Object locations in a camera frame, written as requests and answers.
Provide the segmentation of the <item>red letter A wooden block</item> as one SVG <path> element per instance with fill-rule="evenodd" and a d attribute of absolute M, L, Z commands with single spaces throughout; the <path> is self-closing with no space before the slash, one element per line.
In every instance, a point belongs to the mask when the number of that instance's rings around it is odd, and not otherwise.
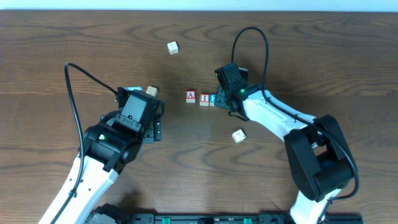
<path fill-rule="evenodd" d="M 196 102 L 196 91 L 195 90 L 187 90 L 186 91 L 186 102 L 187 103 L 195 103 Z"/>

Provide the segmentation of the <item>red letter I wooden block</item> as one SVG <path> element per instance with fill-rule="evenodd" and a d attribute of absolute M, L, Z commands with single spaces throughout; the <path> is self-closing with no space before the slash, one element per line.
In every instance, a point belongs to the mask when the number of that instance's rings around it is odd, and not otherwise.
<path fill-rule="evenodd" d="M 209 106 L 210 105 L 210 95 L 202 93 L 200 95 L 200 106 Z"/>

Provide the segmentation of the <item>blue number 2 wooden block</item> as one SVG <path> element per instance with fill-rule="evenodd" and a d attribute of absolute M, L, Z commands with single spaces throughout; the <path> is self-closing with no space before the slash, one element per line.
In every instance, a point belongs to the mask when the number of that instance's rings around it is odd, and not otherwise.
<path fill-rule="evenodd" d="M 210 106 L 214 106 L 216 101 L 216 95 L 210 94 Z"/>

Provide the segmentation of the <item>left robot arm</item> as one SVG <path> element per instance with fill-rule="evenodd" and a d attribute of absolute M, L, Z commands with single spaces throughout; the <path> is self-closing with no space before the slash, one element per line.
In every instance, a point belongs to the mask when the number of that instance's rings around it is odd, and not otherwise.
<path fill-rule="evenodd" d="M 40 219 L 46 223 L 83 223 L 101 196 L 114 184 L 124 166 L 133 161 L 142 143 L 161 140 L 160 119 L 156 114 L 143 139 L 125 141 L 110 124 L 121 114 L 112 111 L 96 126 L 86 130 L 84 150 L 73 161 L 63 187 Z"/>

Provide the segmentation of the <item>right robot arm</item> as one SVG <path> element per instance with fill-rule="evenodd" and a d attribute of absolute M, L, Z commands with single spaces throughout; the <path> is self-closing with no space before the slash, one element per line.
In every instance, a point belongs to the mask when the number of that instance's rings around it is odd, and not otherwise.
<path fill-rule="evenodd" d="M 322 223 L 335 200 L 359 189 L 358 168 L 337 120 L 303 114 L 258 85 L 220 85 L 215 105 L 245 121 L 255 121 L 284 144 L 298 188 L 289 215 L 294 223 Z"/>

